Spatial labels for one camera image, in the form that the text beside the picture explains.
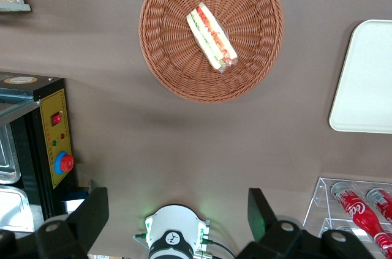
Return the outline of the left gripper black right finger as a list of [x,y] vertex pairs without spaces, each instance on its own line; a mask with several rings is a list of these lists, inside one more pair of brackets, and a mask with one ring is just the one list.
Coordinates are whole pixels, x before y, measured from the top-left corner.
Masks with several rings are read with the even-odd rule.
[[248,258],[318,258],[307,235],[297,224],[279,220],[261,189],[248,192],[247,219],[254,241]]

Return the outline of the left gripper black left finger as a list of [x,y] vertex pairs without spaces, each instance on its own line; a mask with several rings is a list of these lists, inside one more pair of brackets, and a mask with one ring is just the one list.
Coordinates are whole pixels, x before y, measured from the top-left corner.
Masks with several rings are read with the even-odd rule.
[[39,258],[88,258],[108,218],[108,190],[96,187],[65,219],[54,217],[36,231]]

